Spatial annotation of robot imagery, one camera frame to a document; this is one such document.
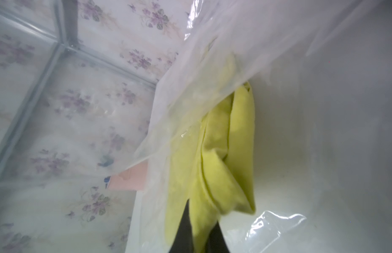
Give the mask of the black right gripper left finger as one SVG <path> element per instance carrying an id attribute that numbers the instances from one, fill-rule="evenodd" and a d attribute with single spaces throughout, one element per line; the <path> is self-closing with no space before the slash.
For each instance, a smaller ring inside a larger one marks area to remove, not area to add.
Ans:
<path id="1" fill-rule="evenodd" d="M 169 253 L 194 253 L 192 226 L 189 215 L 189 200 L 186 202 L 178 231 Z"/>

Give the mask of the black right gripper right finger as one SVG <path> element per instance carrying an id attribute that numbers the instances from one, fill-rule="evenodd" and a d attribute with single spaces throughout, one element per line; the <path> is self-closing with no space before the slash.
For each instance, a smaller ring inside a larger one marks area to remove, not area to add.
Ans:
<path id="1" fill-rule="evenodd" d="M 209 237 L 205 245 L 206 253 L 230 253 L 219 223 L 217 222 L 214 228 L 211 230 Z"/>

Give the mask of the yellow garment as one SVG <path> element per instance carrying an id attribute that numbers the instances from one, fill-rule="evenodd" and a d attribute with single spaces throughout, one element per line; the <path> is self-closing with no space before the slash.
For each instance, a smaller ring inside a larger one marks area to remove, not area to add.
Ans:
<path id="1" fill-rule="evenodd" d="M 205 253 L 221 217 L 256 212 L 254 138 L 255 102 L 245 82 L 172 142 L 164 226 L 170 248 L 188 200 L 194 253 Z"/>

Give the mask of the clear plastic vacuum bag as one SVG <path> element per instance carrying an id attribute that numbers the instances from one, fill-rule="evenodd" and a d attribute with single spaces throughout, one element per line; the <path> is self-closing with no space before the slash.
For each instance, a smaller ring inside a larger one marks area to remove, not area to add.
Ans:
<path id="1" fill-rule="evenodd" d="M 392 253 L 392 1 L 0 1 L 0 253 Z"/>

